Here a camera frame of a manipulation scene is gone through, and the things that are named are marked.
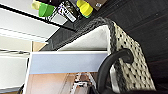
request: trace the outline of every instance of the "gray surface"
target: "gray surface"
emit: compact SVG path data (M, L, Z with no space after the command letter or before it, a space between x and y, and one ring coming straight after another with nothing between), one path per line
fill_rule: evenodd
M107 53L32 54L29 74L97 72Z
M14 92L18 91L20 87L14 87L14 88L7 88L7 89L0 89L0 94L1 93L7 93L7 92Z

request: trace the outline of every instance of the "black cable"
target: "black cable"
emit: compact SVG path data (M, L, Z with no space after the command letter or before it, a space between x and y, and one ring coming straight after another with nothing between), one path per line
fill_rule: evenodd
M57 23L54 23L54 22L46 21L45 19L39 18L37 16L28 14L28 13L20 11L20 10L16 10L16 9L10 8L10 7L2 5L2 4L0 4L0 8L6 9L6 10L9 10L9 11L12 11L12 12L15 12L15 13L18 13L18 14L21 14L21 15L24 15L24 16L27 16L27 17L30 17L30 18L45 22L45 23L48 23L48 24L52 24L52 25L55 25L55 26L58 26L58 27L61 27L61 28L65 28L65 29L71 30L71 31L73 31L75 33L77 32L76 30L74 30L72 28L65 27L63 25L60 25L60 24L57 24Z

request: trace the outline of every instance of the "green object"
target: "green object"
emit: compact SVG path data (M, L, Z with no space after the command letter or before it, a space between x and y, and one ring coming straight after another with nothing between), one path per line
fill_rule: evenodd
M85 18L89 18L90 16L92 15L92 13L90 14L90 15L88 15L88 16L85 16L85 15L83 15Z
M52 15L53 10L54 10L54 6L41 3L39 8L39 17L48 17Z

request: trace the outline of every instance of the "white panel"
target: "white panel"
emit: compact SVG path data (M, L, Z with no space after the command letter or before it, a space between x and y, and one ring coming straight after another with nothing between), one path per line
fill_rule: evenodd
M1 0L0 3L38 16L38 11L31 8L32 1L33 0ZM16 14L14 12L9 12L8 10L0 9L0 14L0 28L33 35L34 41L38 40L37 42L39 42L39 40L43 42L44 40L46 41L59 29L59 27L57 26L48 25L44 22ZM63 25L67 20L60 15L56 15L53 21L55 23Z
M0 36L0 49L31 52L32 42L27 40Z
M26 65L27 58L0 56L0 89L22 86Z
M30 74L97 72L107 51L32 53Z

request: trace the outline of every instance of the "white wall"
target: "white wall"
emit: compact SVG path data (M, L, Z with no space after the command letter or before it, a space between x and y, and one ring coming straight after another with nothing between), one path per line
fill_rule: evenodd
M32 42L0 36L0 49L31 52ZM28 57L26 54L0 51L0 93L3 89L20 87L24 83Z
M38 16L38 11L31 8L33 0L0 0L0 3L29 14ZM0 35L36 42L45 42L59 27L16 14L0 8ZM56 15L53 22L64 24L67 20Z
M0 56L0 89L21 87L25 81L27 58Z
M32 41L0 36L0 49L32 51Z

